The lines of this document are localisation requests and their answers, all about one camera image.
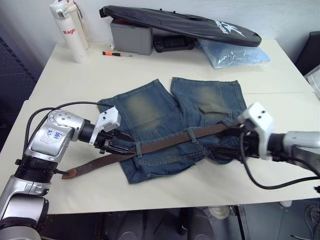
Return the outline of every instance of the gray plastic box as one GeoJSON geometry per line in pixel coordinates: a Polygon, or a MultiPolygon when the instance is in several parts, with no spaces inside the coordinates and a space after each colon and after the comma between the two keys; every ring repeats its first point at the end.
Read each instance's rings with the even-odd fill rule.
{"type": "Polygon", "coordinates": [[[140,55],[152,53],[152,27],[113,19],[110,28],[116,50],[140,55]]]}

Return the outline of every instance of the belt tip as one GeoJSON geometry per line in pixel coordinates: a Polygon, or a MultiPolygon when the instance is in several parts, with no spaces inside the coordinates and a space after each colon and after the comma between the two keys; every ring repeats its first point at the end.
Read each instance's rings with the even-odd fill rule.
{"type": "Polygon", "coordinates": [[[77,170],[75,168],[69,169],[67,171],[67,173],[69,173],[69,175],[62,175],[62,179],[72,179],[76,176],[77,174],[77,170]]]}

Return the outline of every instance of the denim shorts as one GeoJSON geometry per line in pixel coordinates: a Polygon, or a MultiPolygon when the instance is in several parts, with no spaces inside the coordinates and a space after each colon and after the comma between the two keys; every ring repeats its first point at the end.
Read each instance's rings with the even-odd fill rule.
{"type": "MultiPolygon", "coordinates": [[[[121,115],[119,130],[131,134],[135,142],[115,139],[113,144],[140,152],[141,145],[170,138],[192,129],[224,123],[229,126],[246,109],[237,81],[197,81],[173,77],[171,93],[158,79],[136,88],[103,99],[100,103],[114,105],[121,115]]],[[[99,106],[101,112],[106,107],[99,106]]],[[[140,183],[158,177],[180,173],[201,159],[208,157],[226,164],[230,161],[215,159],[210,151],[214,145],[236,147],[232,136],[210,135],[184,142],[148,154],[138,154],[121,162],[129,183],[140,183]]]]}

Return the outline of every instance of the table surface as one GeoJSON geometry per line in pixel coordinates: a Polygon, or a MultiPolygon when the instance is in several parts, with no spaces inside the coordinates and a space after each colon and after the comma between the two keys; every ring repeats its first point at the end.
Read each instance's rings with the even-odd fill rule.
{"type": "MultiPolygon", "coordinates": [[[[92,43],[89,61],[76,64],[69,62],[64,45],[59,43],[30,100],[23,104],[0,154],[0,192],[17,168],[14,162],[22,155],[25,126],[35,110],[65,102],[96,102],[156,78],[167,90],[173,76],[195,80],[237,79],[246,104],[260,102],[271,113],[276,133],[320,131],[320,104],[313,90],[274,40],[264,40],[261,47],[271,57],[269,66],[213,70],[206,57],[197,50],[177,51],[176,55],[166,52],[124,58],[100,56],[104,50],[102,43],[92,43]],[[148,66],[145,72],[140,66],[143,64],[148,66]]],[[[66,109],[92,122],[99,114],[93,105],[74,105],[66,109]]],[[[35,118],[31,129],[40,117],[35,118]]],[[[72,142],[58,168],[67,170],[97,157],[100,157],[97,149],[84,142],[72,142]]],[[[257,181],[265,185],[313,175],[288,163],[251,158],[248,164],[257,181]]],[[[250,181],[238,161],[216,165],[209,159],[174,176],[128,184],[120,164],[115,163],[73,179],[62,180],[60,175],[55,175],[46,198],[50,202],[51,214],[88,213],[317,198],[319,195],[313,190],[317,185],[320,180],[278,190],[263,190],[250,181]]]]}

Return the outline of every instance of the belt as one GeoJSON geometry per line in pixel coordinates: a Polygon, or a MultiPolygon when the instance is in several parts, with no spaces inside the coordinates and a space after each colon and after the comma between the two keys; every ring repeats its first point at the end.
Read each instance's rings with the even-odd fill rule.
{"type": "MultiPolygon", "coordinates": [[[[233,126],[238,125],[238,124],[239,124],[238,122],[232,123],[233,126]]],[[[227,128],[228,127],[226,125],[224,125],[223,123],[219,123],[216,125],[192,129],[192,132],[193,132],[193,135],[195,138],[202,138],[205,136],[217,134],[219,132],[226,130],[227,128]]],[[[141,154],[148,154],[148,153],[155,152],[155,151],[158,151],[161,149],[165,149],[165,148],[177,145],[177,144],[182,144],[182,143],[188,142],[190,140],[192,140],[192,139],[191,139],[189,133],[186,131],[186,132],[180,133],[176,136],[172,136],[172,137],[160,140],[160,141],[156,141],[156,142],[146,144],[146,145],[141,145],[140,151],[141,151],[141,154]]],[[[69,173],[69,175],[63,175],[62,179],[72,179],[74,177],[77,177],[77,176],[80,176],[83,174],[87,174],[93,170],[102,168],[104,166],[118,163],[118,162],[122,162],[124,160],[128,160],[133,157],[136,157],[137,156],[136,147],[132,147],[130,150],[132,152],[134,152],[134,154],[131,154],[131,155],[109,154],[106,156],[96,158],[96,159],[94,159],[86,164],[83,164],[81,166],[71,168],[67,171],[69,173]]]]}

